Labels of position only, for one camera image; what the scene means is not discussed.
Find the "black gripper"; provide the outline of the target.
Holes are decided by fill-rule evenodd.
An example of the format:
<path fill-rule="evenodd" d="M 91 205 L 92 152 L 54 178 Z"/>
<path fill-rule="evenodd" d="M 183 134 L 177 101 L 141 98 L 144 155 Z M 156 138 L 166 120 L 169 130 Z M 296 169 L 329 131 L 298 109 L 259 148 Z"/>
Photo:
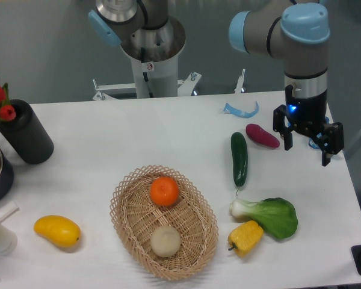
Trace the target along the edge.
<path fill-rule="evenodd" d="M 293 146 L 293 131 L 309 137 L 322 150 L 322 166 L 327 166 L 332 155 L 344 148 L 343 125 L 326 121 L 326 92 L 310 98 L 297 95 L 292 84 L 285 87 L 285 103 L 273 112 L 273 130 L 282 136 L 286 151 Z"/>

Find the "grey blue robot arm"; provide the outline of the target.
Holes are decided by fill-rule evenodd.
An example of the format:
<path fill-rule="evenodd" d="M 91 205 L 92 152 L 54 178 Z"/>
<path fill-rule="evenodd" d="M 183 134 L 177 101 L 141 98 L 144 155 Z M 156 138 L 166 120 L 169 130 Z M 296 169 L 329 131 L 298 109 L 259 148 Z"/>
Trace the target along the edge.
<path fill-rule="evenodd" d="M 97 1 L 88 20 L 105 43 L 130 58 L 139 98 L 177 96 L 177 61 L 186 37 L 167 1 Z M 285 103 L 274 110 L 273 130 L 285 149 L 292 147 L 293 132 L 309 137 L 328 165 L 344 148 L 344 133 L 340 123 L 326 122 L 327 9 L 320 1 L 270 1 L 235 15 L 228 35 L 238 51 L 283 61 Z"/>

